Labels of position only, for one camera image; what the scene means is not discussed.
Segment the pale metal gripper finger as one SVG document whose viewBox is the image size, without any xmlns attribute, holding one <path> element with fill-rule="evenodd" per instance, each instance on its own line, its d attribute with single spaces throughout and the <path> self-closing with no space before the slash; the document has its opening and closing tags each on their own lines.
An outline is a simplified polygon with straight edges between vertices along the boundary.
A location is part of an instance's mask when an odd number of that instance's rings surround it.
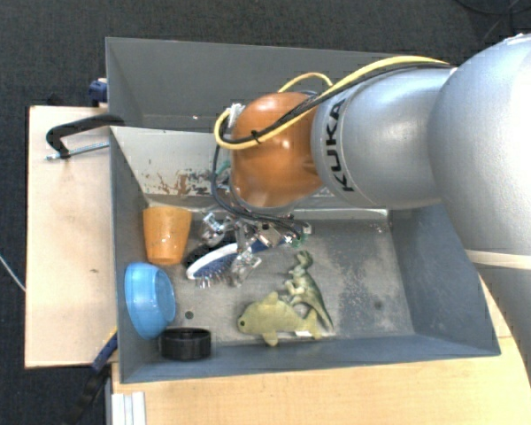
<svg viewBox="0 0 531 425">
<path fill-rule="evenodd" d="M 229 216 L 219 221 L 213 212 L 209 212 L 202 220 L 199 235 L 203 243 L 221 243 L 232 228 L 233 223 Z"/>
<path fill-rule="evenodd" d="M 227 284 L 240 287 L 261 263 L 262 259 L 251 249 L 237 254 L 229 268 Z"/>
</svg>

